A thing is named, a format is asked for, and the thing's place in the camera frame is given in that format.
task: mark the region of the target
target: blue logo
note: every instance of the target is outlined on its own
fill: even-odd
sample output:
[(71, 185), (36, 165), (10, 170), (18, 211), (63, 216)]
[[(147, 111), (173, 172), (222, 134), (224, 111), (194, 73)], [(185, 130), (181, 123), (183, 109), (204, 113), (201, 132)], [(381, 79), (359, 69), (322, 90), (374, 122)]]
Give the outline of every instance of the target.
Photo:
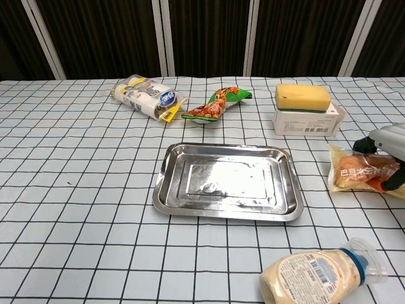
[(174, 91), (168, 91), (164, 92), (160, 97), (159, 97), (159, 104), (161, 106), (170, 106), (172, 103), (175, 102), (175, 93)]

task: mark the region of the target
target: bottle label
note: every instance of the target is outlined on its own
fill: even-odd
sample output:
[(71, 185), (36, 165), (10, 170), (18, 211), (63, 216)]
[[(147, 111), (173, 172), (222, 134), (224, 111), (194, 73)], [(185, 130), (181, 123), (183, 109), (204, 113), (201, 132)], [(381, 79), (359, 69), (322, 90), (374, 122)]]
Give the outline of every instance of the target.
[(338, 271), (324, 256), (293, 255), (278, 266), (278, 276), (287, 294), (297, 304), (329, 304), (339, 281)]

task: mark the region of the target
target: table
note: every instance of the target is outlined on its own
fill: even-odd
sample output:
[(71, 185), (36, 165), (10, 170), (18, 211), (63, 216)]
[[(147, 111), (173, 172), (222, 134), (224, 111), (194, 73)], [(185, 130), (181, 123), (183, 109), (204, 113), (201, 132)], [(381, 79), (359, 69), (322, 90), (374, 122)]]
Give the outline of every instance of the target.
[[(387, 262), (387, 283), (342, 303), (403, 303), (405, 201), (329, 193), (328, 143), (405, 122), (405, 78), (165, 77), (204, 104), (227, 84), (254, 99), (216, 123), (170, 124), (109, 96), (117, 80), (0, 83), (0, 303), (262, 303), (259, 273), (290, 253), (361, 237)], [(277, 83), (321, 84), (348, 112), (336, 137), (277, 136)], [(290, 151), (304, 200), (286, 224), (167, 216), (151, 201), (173, 143), (258, 144)]]

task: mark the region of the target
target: snack bag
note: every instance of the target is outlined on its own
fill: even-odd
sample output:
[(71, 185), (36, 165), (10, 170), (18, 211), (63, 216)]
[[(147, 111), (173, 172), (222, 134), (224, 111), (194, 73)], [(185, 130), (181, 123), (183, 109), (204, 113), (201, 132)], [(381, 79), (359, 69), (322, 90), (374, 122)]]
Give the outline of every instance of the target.
[(244, 98), (252, 98), (252, 93), (238, 87), (226, 87), (217, 90), (204, 106), (199, 106), (182, 114), (184, 119), (194, 119), (198, 124), (215, 122), (222, 113)]
[[(329, 145), (329, 150), (328, 186), (332, 192), (348, 189), (383, 192), (377, 185), (399, 169), (399, 163), (389, 155), (362, 154), (333, 145)], [(387, 193), (405, 199), (405, 185)]]
[(170, 122), (183, 102), (183, 97), (171, 87), (139, 75), (119, 81), (111, 90), (113, 97), (135, 111), (153, 119)]

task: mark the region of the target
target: robotic arm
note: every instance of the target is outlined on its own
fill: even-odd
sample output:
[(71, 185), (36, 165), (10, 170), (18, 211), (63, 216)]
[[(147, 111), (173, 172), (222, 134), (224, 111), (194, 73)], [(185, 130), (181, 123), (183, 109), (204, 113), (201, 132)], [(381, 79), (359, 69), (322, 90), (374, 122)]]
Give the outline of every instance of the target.
[(353, 145), (353, 150), (360, 153), (375, 153), (377, 148), (394, 157), (399, 169), (385, 182), (372, 179), (368, 184), (380, 192), (396, 190), (405, 183), (405, 123), (373, 130)]

